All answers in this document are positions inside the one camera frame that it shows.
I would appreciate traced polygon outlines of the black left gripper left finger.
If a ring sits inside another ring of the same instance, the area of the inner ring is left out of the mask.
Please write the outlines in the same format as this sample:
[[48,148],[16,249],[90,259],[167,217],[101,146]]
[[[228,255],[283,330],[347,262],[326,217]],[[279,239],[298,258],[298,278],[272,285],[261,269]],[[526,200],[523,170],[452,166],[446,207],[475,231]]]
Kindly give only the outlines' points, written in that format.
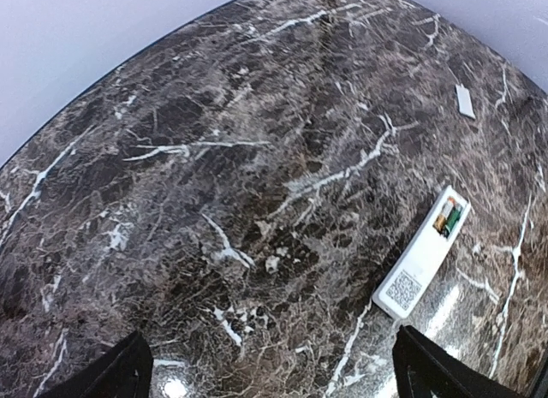
[[84,370],[39,397],[128,397],[150,394],[153,357],[143,335],[134,331]]

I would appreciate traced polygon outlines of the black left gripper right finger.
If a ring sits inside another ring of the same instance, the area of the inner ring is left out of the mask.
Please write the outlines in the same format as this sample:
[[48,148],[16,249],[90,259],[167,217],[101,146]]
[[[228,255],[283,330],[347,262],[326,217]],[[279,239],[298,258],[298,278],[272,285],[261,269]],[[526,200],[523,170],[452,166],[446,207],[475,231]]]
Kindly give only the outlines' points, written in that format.
[[399,327],[392,359],[401,397],[519,396],[453,358],[411,325]]

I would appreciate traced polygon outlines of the white remote control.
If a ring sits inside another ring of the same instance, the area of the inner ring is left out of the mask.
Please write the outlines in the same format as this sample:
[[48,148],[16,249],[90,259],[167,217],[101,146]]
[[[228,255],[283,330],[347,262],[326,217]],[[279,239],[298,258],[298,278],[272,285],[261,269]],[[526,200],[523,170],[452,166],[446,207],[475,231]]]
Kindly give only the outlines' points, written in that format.
[[[433,224],[448,197],[462,206],[462,214],[446,238]],[[373,303],[395,320],[407,318],[449,254],[471,209],[470,202],[451,185],[445,187],[395,265],[373,292]]]

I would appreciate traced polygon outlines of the white battery cover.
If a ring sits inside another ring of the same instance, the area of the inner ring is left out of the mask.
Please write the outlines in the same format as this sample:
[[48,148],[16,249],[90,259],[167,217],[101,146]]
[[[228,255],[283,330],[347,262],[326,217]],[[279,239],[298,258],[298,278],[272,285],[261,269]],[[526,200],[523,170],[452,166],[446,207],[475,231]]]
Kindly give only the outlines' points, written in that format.
[[470,91],[462,84],[456,84],[455,89],[459,113],[475,120],[476,115],[474,113]]

